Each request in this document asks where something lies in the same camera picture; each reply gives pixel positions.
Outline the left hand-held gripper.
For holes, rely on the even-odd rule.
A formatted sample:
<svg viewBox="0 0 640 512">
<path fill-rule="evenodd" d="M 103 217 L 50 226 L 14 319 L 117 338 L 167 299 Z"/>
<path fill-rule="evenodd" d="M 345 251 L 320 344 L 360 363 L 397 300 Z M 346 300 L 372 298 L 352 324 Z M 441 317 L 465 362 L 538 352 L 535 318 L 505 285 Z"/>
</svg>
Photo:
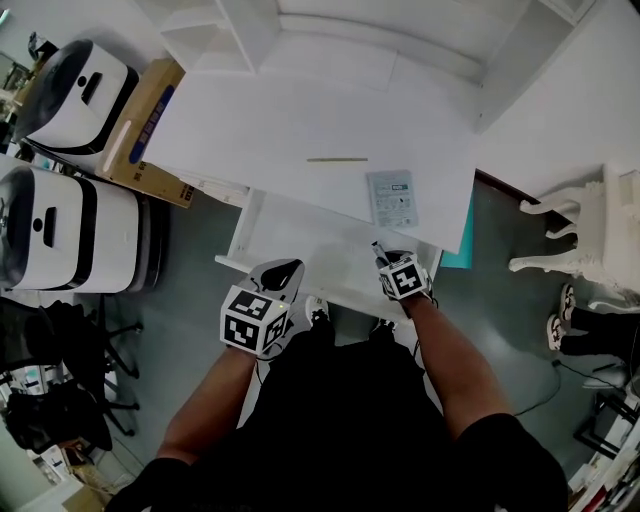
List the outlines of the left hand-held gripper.
<svg viewBox="0 0 640 512">
<path fill-rule="evenodd" d="M 285 334 L 303 276 L 304 263 L 298 259 L 256 266 L 250 280 L 233 285 L 223 302 L 221 341 L 256 356 L 269 351 Z"/>
</svg>

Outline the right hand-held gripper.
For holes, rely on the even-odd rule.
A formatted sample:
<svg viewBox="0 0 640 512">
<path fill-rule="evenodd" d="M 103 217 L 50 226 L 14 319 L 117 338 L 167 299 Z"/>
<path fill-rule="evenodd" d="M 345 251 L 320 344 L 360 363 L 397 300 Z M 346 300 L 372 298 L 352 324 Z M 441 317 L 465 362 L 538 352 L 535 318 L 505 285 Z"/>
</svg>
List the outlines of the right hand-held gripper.
<svg viewBox="0 0 640 512">
<path fill-rule="evenodd" d="M 412 252 L 391 251 L 378 258 L 379 279 L 390 300 L 403 300 L 416 294 L 431 296 L 431 279 Z"/>
</svg>

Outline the large white drawer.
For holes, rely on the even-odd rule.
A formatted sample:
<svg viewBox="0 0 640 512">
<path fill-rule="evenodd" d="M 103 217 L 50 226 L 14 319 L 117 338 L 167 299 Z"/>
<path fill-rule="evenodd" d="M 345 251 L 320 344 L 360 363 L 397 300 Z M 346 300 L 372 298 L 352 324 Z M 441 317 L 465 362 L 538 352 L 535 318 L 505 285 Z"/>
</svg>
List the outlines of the large white drawer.
<svg viewBox="0 0 640 512">
<path fill-rule="evenodd" d="M 245 274 L 277 259 L 300 259 L 303 294 L 372 317 L 406 323 L 396 302 L 383 294 L 371 244 L 407 250 L 434 276 L 442 250 L 333 211 L 252 189 L 241 208 L 228 251 L 215 260 Z"/>
</svg>

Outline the clear plastic bag with label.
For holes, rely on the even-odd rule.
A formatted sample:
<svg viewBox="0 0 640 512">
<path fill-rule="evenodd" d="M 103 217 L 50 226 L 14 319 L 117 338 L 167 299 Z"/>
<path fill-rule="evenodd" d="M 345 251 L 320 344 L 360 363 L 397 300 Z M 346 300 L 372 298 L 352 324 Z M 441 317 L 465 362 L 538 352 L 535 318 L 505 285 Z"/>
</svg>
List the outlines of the clear plastic bag with label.
<svg viewBox="0 0 640 512">
<path fill-rule="evenodd" d="M 419 224 L 409 170 L 369 172 L 366 177 L 376 226 L 404 229 Z"/>
</svg>

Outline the person's left forearm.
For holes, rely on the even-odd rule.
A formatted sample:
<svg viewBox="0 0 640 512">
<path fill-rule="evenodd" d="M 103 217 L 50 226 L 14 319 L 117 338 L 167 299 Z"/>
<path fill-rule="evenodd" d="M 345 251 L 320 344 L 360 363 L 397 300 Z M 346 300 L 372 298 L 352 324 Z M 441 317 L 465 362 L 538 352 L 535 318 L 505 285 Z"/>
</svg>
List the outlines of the person's left forearm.
<svg viewBox="0 0 640 512">
<path fill-rule="evenodd" d="M 256 357 L 227 347 L 173 416 L 157 452 L 192 464 L 233 432 L 251 384 Z"/>
</svg>

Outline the person's right forearm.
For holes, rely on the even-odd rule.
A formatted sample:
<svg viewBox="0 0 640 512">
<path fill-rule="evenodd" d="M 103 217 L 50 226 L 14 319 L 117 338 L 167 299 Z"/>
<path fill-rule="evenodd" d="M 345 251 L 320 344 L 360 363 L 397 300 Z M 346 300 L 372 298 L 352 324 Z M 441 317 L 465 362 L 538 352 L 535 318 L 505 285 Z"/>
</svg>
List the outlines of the person's right forearm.
<svg viewBox="0 0 640 512">
<path fill-rule="evenodd" d="M 410 297 L 402 305 L 453 438 L 485 417 L 512 412 L 488 361 L 427 297 Z"/>
</svg>

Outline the white desk with hutch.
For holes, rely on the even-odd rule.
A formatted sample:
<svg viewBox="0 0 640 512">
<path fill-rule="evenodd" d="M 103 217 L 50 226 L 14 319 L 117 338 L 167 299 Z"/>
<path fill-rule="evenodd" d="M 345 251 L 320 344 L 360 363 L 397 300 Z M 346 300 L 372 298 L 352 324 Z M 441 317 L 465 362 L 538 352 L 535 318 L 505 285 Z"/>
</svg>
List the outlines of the white desk with hutch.
<svg viewBox="0 0 640 512">
<path fill-rule="evenodd" d="M 369 172 L 409 170 L 419 224 L 454 251 L 480 134 L 596 0 L 147 0 L 186 73 L 145 155 L 371 221 Z M 367 162 L 308 163 L 366 157 Z"/>
</svg>

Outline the person's left white shoe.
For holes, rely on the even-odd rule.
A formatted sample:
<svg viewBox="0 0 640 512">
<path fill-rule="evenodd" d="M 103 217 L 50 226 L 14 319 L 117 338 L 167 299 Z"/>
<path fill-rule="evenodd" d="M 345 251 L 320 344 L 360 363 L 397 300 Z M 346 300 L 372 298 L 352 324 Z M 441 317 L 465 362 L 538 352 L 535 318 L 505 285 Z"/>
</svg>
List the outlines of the person's left white shoe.
<svg viewBox="0 0 640 512">
<path fill-rule="evenodd" d="M 328 303 L 324 299 L 309 295 L 305 301 L 305 314 L 311 326 L 319 321 L 329 321 Z"/>
</svg>

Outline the person's black clothing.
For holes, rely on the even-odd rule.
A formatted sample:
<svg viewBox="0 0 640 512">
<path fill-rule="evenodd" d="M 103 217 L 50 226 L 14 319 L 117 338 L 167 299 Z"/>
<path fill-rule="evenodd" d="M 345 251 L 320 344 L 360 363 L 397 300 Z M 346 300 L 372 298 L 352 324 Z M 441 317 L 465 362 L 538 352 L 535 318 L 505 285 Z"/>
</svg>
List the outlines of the person's black clothing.
<svg viewBox="0 0 640 512">
<path fill-rule="evenodd" d="M 198 461 L 151 462 L 105 512 L 567 512 L 553 456 L 508 414 L 453 437 L 391 338 L 297 334 L 244 425 Z"/>
</svg>

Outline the brown cardboard box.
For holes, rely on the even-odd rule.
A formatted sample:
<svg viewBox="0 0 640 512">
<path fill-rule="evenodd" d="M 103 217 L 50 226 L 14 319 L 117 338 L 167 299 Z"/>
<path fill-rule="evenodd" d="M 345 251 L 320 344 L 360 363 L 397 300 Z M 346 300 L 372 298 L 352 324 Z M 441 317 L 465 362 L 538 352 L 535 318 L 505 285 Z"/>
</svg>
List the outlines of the brown cardboard box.
<svg viewBox="0 0 640 512">
<path fill-rule="evenodd" d="M 184 70 L 173 59 L 151 62 L 114 125 L 96 165 L 95 175 L 187 209 L 191 205 L 194 188 L 152 164 L 145 155 L 183 77 Z"/>
</svg>

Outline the ornate white vanity table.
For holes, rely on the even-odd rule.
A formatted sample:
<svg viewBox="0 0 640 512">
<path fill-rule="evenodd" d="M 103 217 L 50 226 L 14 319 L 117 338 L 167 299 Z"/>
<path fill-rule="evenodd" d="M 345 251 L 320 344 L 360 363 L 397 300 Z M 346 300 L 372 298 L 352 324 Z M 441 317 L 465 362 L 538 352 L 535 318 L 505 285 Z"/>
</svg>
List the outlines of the ornate white vanity table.
<svg viewBox="0 0 640 512">
<path fill-rule="evenodd" d="M 577 241 L 561 254 L 513 258 L 508 268 L 582 277 L 600 291 L 589 302 L 590 309 L 640 313 L 640 170 L 622 173 L 604 165 L 602 173 L 600 181 L 549 193 L 536 204 L 520 203 L 523 213 L 554 211 L 569 220 L 561 230 L 547 232 L 547 238 L 574 235 Z"/>
</svg>

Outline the white black-topped robot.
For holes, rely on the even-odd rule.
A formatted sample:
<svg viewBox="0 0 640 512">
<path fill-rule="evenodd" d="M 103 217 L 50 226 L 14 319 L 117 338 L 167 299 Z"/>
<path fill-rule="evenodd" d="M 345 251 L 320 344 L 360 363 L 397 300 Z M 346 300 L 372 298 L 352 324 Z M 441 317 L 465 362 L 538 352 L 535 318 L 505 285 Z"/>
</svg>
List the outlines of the white black-topped robot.
<svg viewBox="0 0 640 512">
<path fill-rule="evenodd" d="M 114 184 L 15 167 L 0 179 L 0 288 L 151 289 L 168 214 L 168 204 Z"/>
<path fill-rule="evenodd" d="M 140 75 L 91 40 L 58 50 L 35 77 L 14 140 L 93 174 Z"/>
</svg>

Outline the black office chair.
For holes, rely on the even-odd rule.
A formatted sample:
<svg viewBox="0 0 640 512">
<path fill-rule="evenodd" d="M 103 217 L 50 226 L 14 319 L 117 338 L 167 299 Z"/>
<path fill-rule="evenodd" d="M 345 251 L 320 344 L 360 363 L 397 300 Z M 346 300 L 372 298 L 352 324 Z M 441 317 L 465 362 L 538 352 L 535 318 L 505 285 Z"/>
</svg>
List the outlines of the black office chair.
<svg viewBox="0 0 640 512">
<path fill-rule="evenodd" d="M 87 314 L 81 305 L 56 301 L 48 307 L 30 307 L 0 297 L 0 373 L 26 366 L 64 364 L 72 375 L 106 371 L 113 360 L 125 368 L 111 341 L 127 332 L 140 333 L 139 322 L 109 331 L 105 298 Z"/>
<path fill-rule="evenodd" d="M 104 451 L 112 449 L 106 417 L 114 410 L 138 410 L 139 405 L 98 401 L 75 381 L 55 384 L 45 394 L 15 392 L 0 418 L 16 444 L 42 454 L 53 446 L 82 439 Z"/>
</svg>

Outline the black metal rack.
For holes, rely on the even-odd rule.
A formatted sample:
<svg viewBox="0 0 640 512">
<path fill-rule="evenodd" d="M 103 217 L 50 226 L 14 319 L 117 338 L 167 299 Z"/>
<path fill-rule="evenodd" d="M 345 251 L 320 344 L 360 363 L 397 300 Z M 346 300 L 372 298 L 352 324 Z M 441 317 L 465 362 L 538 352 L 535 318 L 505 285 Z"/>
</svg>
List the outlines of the black metal rack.
<svg viewBox="0 0 640 512">
<path fill-rule="evenodd" d="M 640 420 L 640 399 L 613 388 L 587 387 L 593 397 L 589 412 L 573 433 L 580 444 L 613 461 L 630 429 Z"/>
</svg>

